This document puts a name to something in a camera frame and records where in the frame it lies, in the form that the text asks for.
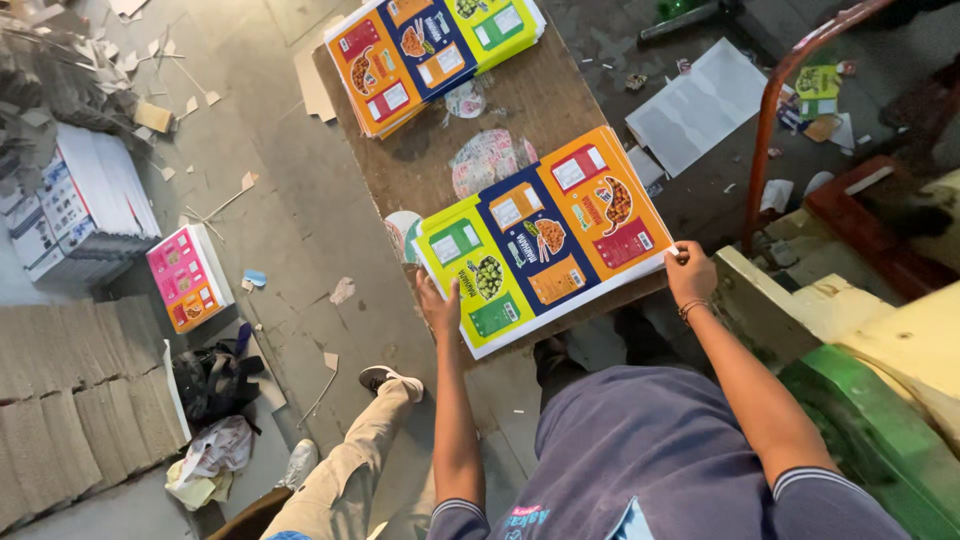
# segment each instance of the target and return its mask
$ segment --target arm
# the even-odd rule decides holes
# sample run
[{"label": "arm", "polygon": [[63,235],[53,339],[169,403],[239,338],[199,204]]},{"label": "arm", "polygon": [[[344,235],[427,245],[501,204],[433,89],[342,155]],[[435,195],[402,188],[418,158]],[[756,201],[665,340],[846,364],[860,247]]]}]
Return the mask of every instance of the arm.
[{"label": "arm", "polygon": [[[716,268],[696,242],[677,242],[678,257],[666,254],[670,290],[679,307],[707,300],[717,285]],[[801,466],[836,471],[820,432],[793,395],[706,306],[694,306],[687,322],[713,364],[720,387],[759,456],[771,489],[780,474]]]},{"label": "arm", "polygon": [[458,354],[460,282],[450,283],[447,299],[422,269],[417,292],[423,316],[437,337],[437,421],[433,468],[437,502],[464,499],[484,507],[486,486],[476,426]]}]

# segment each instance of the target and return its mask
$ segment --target wooden table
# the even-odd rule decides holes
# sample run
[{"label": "wooden table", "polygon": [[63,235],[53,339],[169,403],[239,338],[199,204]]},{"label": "wooden table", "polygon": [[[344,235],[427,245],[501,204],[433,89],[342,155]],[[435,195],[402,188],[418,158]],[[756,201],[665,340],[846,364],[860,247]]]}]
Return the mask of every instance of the wooden table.
[{"label": "wooden table", "polygon": [[[539,156],[607,124],[603,112],[580,76],[553,21],[533,47],[490,71],[493,84],[484,95],[488,111],[477,118],[451,117],[444,128],[443,100],[427,108],[385,140],[367,138],[360,130],[333,59],[325,48],[314,52],[314,61],[329,93],[333,109],[367,181],[380,217],[410,210],[428,217],[455,204],[452,170],[448,162],[478,133],[506,129],[516,140],[526,137]],[[491,114],[505,108],[506,115]],[[413,288],[417,267],[404,264]],[[529,347],[537,341],[621,307],[666,286],[663,272],[624,285],[533,331],[484,359]]]}]

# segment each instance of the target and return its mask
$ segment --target black bag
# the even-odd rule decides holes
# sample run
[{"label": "black bag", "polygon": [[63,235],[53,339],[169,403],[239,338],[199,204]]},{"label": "black bag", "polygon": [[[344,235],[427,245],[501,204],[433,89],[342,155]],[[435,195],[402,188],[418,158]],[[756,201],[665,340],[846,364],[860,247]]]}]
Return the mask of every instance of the black bag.
[{"label": "black bag", "polygon": [[236,344],[236,339],[222,339],[213,347],[188,351],[173,360],[183,412],[197,429],[239,414],[260,395],[259,385],[247,381],[247,376],[264,370],[263,359],[237,360]]}]

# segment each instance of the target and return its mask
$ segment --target white cardboard stack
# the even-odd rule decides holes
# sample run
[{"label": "white cardboard stack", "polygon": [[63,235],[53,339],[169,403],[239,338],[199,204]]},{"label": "white cardboard stack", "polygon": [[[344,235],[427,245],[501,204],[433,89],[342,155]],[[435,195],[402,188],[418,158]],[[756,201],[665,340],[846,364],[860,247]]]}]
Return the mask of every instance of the white cardboard stack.
[{"label": "white cardboard stack", "polygon": [[57,124],[42,191],[0,200],[13,247],[33,282],[94,284],[115,277],[160,240],[123,142]]}]

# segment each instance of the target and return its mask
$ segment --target bracelet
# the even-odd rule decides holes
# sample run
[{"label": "bracelet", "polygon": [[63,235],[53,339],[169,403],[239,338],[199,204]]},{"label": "bracelet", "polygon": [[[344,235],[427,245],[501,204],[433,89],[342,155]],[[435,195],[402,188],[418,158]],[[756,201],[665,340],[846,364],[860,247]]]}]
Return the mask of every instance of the bracelet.
[{"label": "bracelet", "polygon": [[683,307],[677,309],[677,314],[680,315],[681,320],[684,321],[687,326],[690,326],[690,323],[686,320],[686,318],[689,316],[690,310],[694,309],[696,306],[703,306],[713,309],[713,305],[707,300],[701,300],[698,298],[697,300],[687,302]]}]

